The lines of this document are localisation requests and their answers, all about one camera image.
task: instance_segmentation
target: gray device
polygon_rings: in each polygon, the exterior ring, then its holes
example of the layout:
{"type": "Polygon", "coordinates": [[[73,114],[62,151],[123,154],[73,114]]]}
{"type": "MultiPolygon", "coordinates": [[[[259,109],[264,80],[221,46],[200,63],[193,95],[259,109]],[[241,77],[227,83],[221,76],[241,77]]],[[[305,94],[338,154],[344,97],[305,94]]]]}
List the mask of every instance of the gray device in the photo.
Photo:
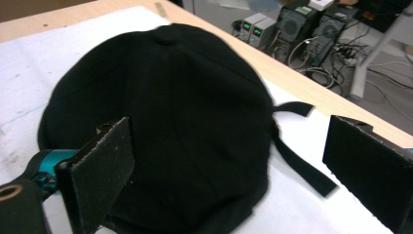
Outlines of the gray device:
{"type": "Polygon", "coordinates": [[[267,16],[261,13],[257,13],[253,16],[243,19],[243,23],[241,24],[240,35],[238,38],[240,38],[240,40],[242,41],[248,42],[249,35],[254,25],[260,22],[261,20],[264,20],[266,17],[267,16]]]}
{"type": "Polygon", "coordinates": [[[248,44],[255,48],[261,48],[267,44],[273,35],[276,21],[266,18],[256,23],[250,33],[248,44]]]}

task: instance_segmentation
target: black tool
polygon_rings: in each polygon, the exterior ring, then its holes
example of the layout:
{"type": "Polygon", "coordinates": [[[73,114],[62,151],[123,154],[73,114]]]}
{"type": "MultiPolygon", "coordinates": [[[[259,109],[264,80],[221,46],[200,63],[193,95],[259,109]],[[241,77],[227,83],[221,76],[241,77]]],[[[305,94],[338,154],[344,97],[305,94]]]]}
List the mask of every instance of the black tool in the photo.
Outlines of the black tool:
{"type": "Polygon", "coordinates": [[[42,202],[60,190],[72,230],[93,233],[134,167],[130,119],[107,123],[80,150],[42,150],[0,186],[0,233],[51,233],[42,202]]]}

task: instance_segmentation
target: floor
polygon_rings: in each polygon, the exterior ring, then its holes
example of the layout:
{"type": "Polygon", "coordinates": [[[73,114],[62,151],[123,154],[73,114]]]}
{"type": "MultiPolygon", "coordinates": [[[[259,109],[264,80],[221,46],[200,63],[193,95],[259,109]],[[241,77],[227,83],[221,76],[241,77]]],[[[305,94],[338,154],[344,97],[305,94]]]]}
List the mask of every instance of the floor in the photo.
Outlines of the floor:
{"type": "MultiPolygon", "coordinates": [[[[269,1],[270,3],[276,2],[272,0],[183,0],[183,6],[196,16],[236,35],[237,33],[232,27],[232,22],[235,20],[242,20],[256,13],[263,13],[274,20],[278,18],[282,4],[265,4],[269,1]]],[[[383,35],[374,28],[358,23],[343,32],[342,42],[363,34],[366,35],[358,39],[357,43],[366,45],[364,50],[367,53],[383,35]]],[[[374,72],[367,72],[364,99],[352,100],[352,102],[413,135],[413,63],[407,57],[413,59],[412,56],[408,56],[404,52],[401,43],[391,41],[382,53],[373,60],[372,64],[374,65],[369,66],[374,72]]],[[[331,68],[329,59],[323,65],[331,68]]],[[[338,87],[333,88],[332,91],[347,98],[354,70],[344,67],[340,72],[344,77],[343,91],[340,91],[338,87]]]]}

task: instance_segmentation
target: table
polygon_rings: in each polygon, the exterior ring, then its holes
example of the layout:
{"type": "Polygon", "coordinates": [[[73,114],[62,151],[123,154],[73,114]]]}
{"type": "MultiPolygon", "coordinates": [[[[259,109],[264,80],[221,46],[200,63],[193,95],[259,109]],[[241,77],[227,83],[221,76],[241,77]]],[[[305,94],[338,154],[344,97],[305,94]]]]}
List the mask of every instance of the table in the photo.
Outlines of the table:
{"type": "MultiPolygon", "coordinates": [[[[325,120],[328,118],[328,115],[330,114],[337,114],[337,115],[343,115],[347,117],[356,118],[358,120],[364,121],[374,126],[377,134],[381,135],[382,137],[387,138],[388,140],[398,144],[399,146],[412,147],[413,136],[410,136],[404,133],[403,131],[377,118],[376,116],[360,109],[359,107],[353,105],[349,101],[346,101],[345,99],[334,95],[330,91],[315,84],[314,82],[310,81],[308,78],[291,70],[287,66],[277,62],[276,60],[273,60],[272,58],[269,58],[268,56],[262,54],[261,52],[255,50],[254,48],[249,47],[244,42],[241,42],[238,39],[232,37],[231,35],[226,34],[225,32],[221,31],[220,29],[217,29],[213,25],[192,16],[190,13],[183,11],[182,9],[176,7],[175,5],[167,1],[163,1],[163,0],[158,0],[158,1],[156,0],[150,0],[150,1],[149,0],[148,1],[145,1],[145,0],[123,0],[123,1],[101,0],[101,1],[95,1],[95,2],[91,2],[91,3],[87,3],[87,4],[75,6],[75,7],[61,9],[61,10],[57,10],[57,11],[29,17],[29,18],[11,20],[11,21],[0,23],[0,42],[11,41],[11,40],[20,38],[22,36],[32,35],[38,32],[45,32],[45,31],[49,31],[54,28],[62,28],[67,25],[72,25],[72,24],[75,24],[77,22],[81,22],[84,20],[94,19],[99,16],[113,13],[118,10],[127,9],[133,6],[143,6],[146,9],[149,9],[150,11],[160,16],[163,16],[168,21],[192,24],[198,27],[202,27],[203,29],[210,31],[214,33],[215,35],[219,36],[224,41],[226,41],[241,57],[243,57],[246,61],[248,61],[252,65],[252,67],[257,71],[257,73],[262,78],[265,79],[268,85],[270,86],[274,85],[275,87],[277,87],[276,92],[278,93],[288,92],[292,94],[293,96],[295,96],[295,98],[299,98],[301,100],[314,104],[319,111],[317,112],[317,114],[320,115],[320,119],[325,120]]],[[[294,119],[293,121],[289,123],[289,125],[290,126],[297,126],[297,125],[298,126],[309,126],[308,122],[302,121],[299,119],[294,119]]],[[[311,133],[314,133],[315,131],[321,131],[325,133],[326,131],[325,126],[322,127],[322,130],[317,129],[315,126],[311,126],[310,128],[313,128],[313,131],[311,133]]],[[[310,137],[310,136],[290,136],[289,138],[290,139],[292,138],[292,140],[297,141],[299,140],[300,137],[310,137]]],[[[284,205],[283,208],[288,210],[291,215],[299,215],[299,217],[302,217],[302,218],[308,217],[308,220],[305,223],[312,224],[311,226],[313,226],[313,228],[317,228],[318,226],[316,223],[311,223],[310,219],[312,218],[312,215],[316,216],[315,218],[318,217],[319,220],[323,221],[323,223],[321,224],[321,226],[324,228],[323,233],[335,233],[335,232],[331,232],[331,230],[333,229],[335,230],[335,225],[331,223],[335,221],[332,219],[335,218],[336,220],[339,220],[340,215],[346,215],[347,218],[350,215],[350,214],[346,214],[346,212],[341,212],[343,210],[340,210],[340,209],[345,209],[345,208],[343,207],[337,208],[337,207],[332,206],[333,201],[334,200],[339,201],[341,199],[341,198],[339,199],[339,197],[341,196],[346,196],[344,200],[347,200],[347,202],[350,203],[352,206],[352,204],[354,204],[354,201],[352,201],[353,198],[347,196],[348,194],[346,194],[346,192],[335,195],[334,197],[330,198],[328,201],[323,201],[322,199],[319,199],[318,197],[314,196],[313,193],[308,192],[305,188],[300,187],[300,186],[294,187],[289,191],[280,191],[280,187],[283,187],[283,186],[289,187],[291,183],[296,184],[297,179],[294,178],[294,176],[290,176],[288,174],[288,172],[290,171],[290,168],[283,165],[279,159],[272,159],[270,161],[270,165],[277,167],[277,171],[275,171],[275,168],[270,167],[269,174],[274,176],[274,179],[272,179],[271,181],[270,187],[277,188],[276,190],[278,191],[276,192],[278,192],[278,195],[275,198],[278,201],[278,203],[273,203],[271,200],[266,199],[263,202],[263,204],[261,204],[258,208],[261,214],[265,212],[269,212],[271,210],[281,209],[282,205],[284,205]],[[305,193],[305,195],[303,195],[303,197],[301,197],[301,200],[299,200],[300,203],[291,205],[290,201],[288,200],[289,196],[294,196],[295,194],[297,194],[297,192],[305,193]],[[302,207],[308,207],[308,209],[305,209],[307,213],[305,214],[301,213],[302,210],[300,209],[302,207]],[[326,218],[325,214],[328,213],[326,210],[334,210],[335,208],[338,214],[332,219],[326,218]]],[[[266,220],[261,219],[261,223],[259,224],[261,224],[264,228],[265,226],[264,224],[267,223],[268,225],[271,225],[272,220],[277,220],[278,218],[282,218],[282,217],[283,217],[283,214],[279,214],[279,216],[272,216],[271,220],[266,221],[266,220]]],[[[284,227],[290,227],[290,226],[294,227],[294,225],[296,225],[296,223],[293,222],[294,219],[288,218],[288,220],[290,220],[291,223],[285,224],[284,227]]],[[[356,225],[355,224],[356,222],[357,220],[356,220],[356,215],[355,215],[355,218],[349,221],[349,223],[351,225],[356,225]]],[[[374,222],[373,225],[375,226],[380,225],[380,223],[377,224],[377,220],[372,221],[372,222],[374,222]]],[[[252,223],[252,226],[250,225],[249,226],[250,228],[257,227],[257,226],[254,226],[254,225],[257,225],[257,223],[250,222],[249,224],[251,223],[252,223]]],[[[245,232],[245,230],[238,230],[238,231],[239,231],[238,233],[248,233],[248,232],[245,232]]],[[[288,229],[286,229],[285,232],[282,232],[282,230],[279,230],[279,231],[281,233],[288,233],[288,229]]]]}
{"type": "Polygon", "coordinates": [[[156,14],[160,13],[159,3],[165,10],[165,18],[171,22],[186,23],[204,28],[222,38],[256,70],[260,77],[271,81],[303,101],[314,104],[325,114],[335,114],[358,119],[374,127],[374,132],[389,141],[405,148],[413,147],[413,136],[392,126],[386,121],[357,107],[350,101],[334,95],[327,89],[290,69],[284,64],[249,47],[237,38],[223,32],[208,22],[185,12],[176,5],[163,0],[99,0],[74,7],[48,12],[23,19],[0,23],[0,42],[5,42],[33,33],[65,27],[83,20],[126,9],[144,6],[156,14]]]}

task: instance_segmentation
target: electronic equipment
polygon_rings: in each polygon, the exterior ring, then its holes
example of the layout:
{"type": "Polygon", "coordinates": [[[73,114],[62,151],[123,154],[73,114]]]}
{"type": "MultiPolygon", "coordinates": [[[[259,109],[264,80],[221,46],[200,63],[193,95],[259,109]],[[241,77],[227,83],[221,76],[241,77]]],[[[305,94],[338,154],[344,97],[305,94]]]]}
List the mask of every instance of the electronic equipment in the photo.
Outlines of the electronic equipment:
{"type": "Polygon", "coordinates": [[[358,0],[359,13],[355,18],[373,28],[386,32],[398,15],[407,8],[412,0],[358,0]]]}
{"type": "Polygon", "coordinates": [[[243,19],[243,22],[241,23],[240,35],[238,38],[240,38],[240,40],[242,41],[248,42],[253,26],[261,20],[264,20],[265,18],[265,15],[258,13],[243,19]]]}
{"type": "Polygon", "coordinates": [[[250,33],[248,44],[255,48],[266,46],[274,34],[275,26],[276,21],[271,18],[266,18],[256,23],[250,33]]]}
{"type": "Polygon", "coordinates": [[[319,20],[319,26],[313,31],[314,40],[306,47],[303,57],[311,66],[321,66],[326,56],[345,29],[347,23],[353,19],[358,9],[346,6],[333,5],[324,12],[319,20]]]}
{"type": "Polygon", "coordinates": [[[321,12],[307,5],[309,0],[296,0],[282,7],[277,20],[280,33],[274,43],[273,58],[283,63],[295,59],[305,47],[291,52],[305,39],[311,37],[314,28],[319,22],[321,12]]]}

